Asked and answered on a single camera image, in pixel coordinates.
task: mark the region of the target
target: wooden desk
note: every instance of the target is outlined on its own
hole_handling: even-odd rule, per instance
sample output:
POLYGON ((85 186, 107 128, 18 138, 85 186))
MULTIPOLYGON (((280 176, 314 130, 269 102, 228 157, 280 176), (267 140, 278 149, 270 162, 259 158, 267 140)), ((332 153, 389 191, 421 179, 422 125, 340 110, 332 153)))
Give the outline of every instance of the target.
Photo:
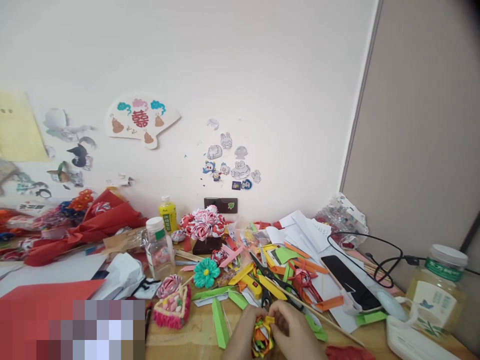
MULTIPOLYGON (((177 274, 186 280, 192 276, 193 273, 191 271, 186 273, 179 272, 182 267, 183 266, 177 266, 177 274)), ((197 289, 195 288, 195 285, 190 287, 192 295, 205 290, 197 289)), ((226 313, 228 321, 230 322, 231 329, 233 330, 242 311, 230 299, 221 301, 221 305, 226 313)), ((214 330, 211 305, 197 307, 192 303, 190 306, 190 316, 188 321, 181 330, 171 330, 166 327, 159 328, 153 321, 153 316, 151 319, 146 339, 146 360, 205 360, 220 358, 223 350, 217 345, 217 336, 215 335, 214 330)), ((328 334, 327 342, 322 342, 322 347, 324 349, 327 346, 358 346, 341 333, 329 327, 327 323, 322 323, 322 325, 328 334)), ((399 359, 399 357, 390 350, 387 344, 385 321, 361 326, 352 334, 361 340, 365 344, 365 348, 378 360, 399 359)), ((462 360, 477 359, 475 355, 468 351, 468 349, 453 336, 448 338, 444 347, 462 360)), ((273 348, 272 353, 268 358, 285 359, 277 347, 273 348)))

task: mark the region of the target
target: white power strip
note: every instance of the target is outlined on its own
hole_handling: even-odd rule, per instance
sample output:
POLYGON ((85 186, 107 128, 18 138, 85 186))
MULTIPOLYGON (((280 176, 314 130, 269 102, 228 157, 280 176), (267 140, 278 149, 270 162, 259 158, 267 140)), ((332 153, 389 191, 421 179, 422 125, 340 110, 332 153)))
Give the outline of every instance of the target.
POLYGON ((390 349, 403 360, 460 360, 391 315, 386 318, 386 337, 390 349))

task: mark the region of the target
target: wall socket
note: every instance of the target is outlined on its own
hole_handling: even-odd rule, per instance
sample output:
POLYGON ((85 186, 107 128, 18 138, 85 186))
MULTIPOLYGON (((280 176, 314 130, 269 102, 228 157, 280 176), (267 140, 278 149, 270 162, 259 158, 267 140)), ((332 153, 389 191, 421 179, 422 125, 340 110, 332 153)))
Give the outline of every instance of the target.
POLYGON ((237 214, 239 211, 239 199, 236 197, 205 197, 203 206, 205 208, 215 205, 220 214, 237 214))

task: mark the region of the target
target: plastic bottle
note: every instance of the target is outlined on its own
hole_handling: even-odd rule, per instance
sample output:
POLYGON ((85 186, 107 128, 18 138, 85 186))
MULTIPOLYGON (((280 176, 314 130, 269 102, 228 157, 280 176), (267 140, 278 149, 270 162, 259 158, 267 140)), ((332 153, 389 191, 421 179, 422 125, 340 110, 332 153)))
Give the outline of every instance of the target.
POLYGON ((159 216, 147 220, 146 232, 148 243, 145 252, 151 276, 155 280, 163 280, 175 273, 172 239, 165 233, 164 220, 159 216))
POLYGON ((158 212, 165 222, 166 231, 171 234, 179 229, 177 224, 177 208, 175 204, 170 201, 170 195, 162 196, 161 201, 162 204, 158 208, 158 212))
POLYGON ((434 244, 425 265, 417 268, 406 297, 417 304, 415 327, 442 342, 455 327, 466 296, 459 287, 468 256, 434 244))

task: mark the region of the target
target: scissors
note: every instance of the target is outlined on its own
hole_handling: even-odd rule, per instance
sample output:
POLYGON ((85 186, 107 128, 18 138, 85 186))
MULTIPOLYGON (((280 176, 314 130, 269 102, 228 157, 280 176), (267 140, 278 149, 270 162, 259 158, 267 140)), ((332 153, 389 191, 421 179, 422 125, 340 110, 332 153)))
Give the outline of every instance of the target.
MULTIPOLYGON (((290 285, 288 282, 284 282, 284 281, 276 278, 274 273, 268 267, 263 266, 260 263, 260 261, 257 259, 257 257, 251 251, 250 251, 250 256, 253 259, 253 262, 255 263, 256 268, 258 270, 260 270, 260 272, 262 273, 262 275, 264 277, 266 277, 266 278, 272 280, 273 282, 277 283, 278 286, 280 286, 285 291, 287 291, 287 289, 290 289, 290 293, 295 295, 298 299, 300 299, 299 293, 297 292, 297 290, 295 290, 295 288, 292 285, 290 285)), ((272 298, 270 296, 270 292, 265 287, 262 286, 262 295, 261 295, 261 307, 262 308, 264 307, 264 301, 269 301, 270 302, 269 306, 272 304, 272 298)), ((298 311, 302 311, 304 309, 303 305, 301 305, 301 304, 297 305, 294 301, 292 301, 290 296, 286 296, 286 302, 291 304, 298 311)))

